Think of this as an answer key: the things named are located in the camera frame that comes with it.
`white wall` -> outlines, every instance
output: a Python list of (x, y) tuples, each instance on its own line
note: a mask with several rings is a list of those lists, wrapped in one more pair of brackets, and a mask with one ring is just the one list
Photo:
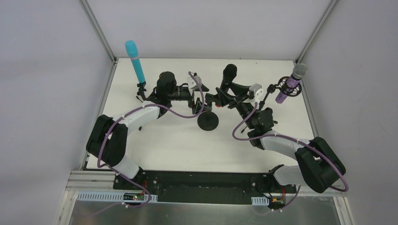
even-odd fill
[(347, 169), (359, 225), (398, 214), (398, 1), (342, 0), (305, 58), (320, 135)]
[(295, 60), (330, 0), (89, 0), (114, 52), (144, 58)]
[(77, 0), (0, 2), (0, 224), (53, 224), (109, 71)]

